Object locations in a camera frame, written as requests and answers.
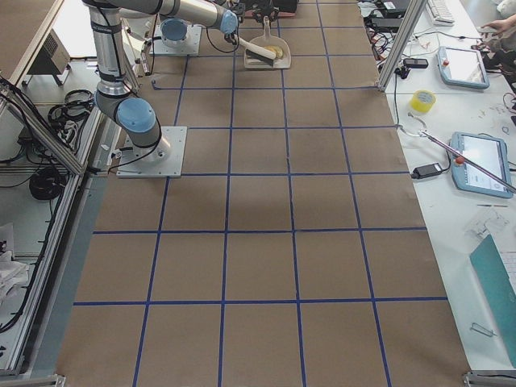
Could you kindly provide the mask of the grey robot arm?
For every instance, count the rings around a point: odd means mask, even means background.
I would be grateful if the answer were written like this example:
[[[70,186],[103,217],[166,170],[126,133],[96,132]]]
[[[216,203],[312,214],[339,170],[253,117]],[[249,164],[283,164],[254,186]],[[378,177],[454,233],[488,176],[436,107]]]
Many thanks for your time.
[[[127,133],[136,160],[164,159],[169,146],[163,139],[156,112],[128,84],[119,8],[101,1],[83,4],[89,9],[98,58],[100,81],[94,96],[97,108]]]
[[[237,15],[225,1],[84,1],[83,4],[89,8],[98,59],[113,62],[123,50],[119,14],[122,9],[179,18],[216,28],[224,34],[236,31],[238,24]]]

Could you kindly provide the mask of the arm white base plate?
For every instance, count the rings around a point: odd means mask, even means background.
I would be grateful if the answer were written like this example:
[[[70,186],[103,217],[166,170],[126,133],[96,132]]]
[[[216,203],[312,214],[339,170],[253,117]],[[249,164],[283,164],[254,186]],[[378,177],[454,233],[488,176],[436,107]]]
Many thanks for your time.
[[[151,44],[150,53],[154,56],[198,56],[202,27],[199,25],[185,25],[178,29],[181,39],[172,40],[163,37],[159,27]]]
[[[187,127],[162,127],[157,148],[135,148],[128,135],[124,142],[130,150],[122,152],[121,167],[116,170],[120,178],[180,177],[185,153]]]

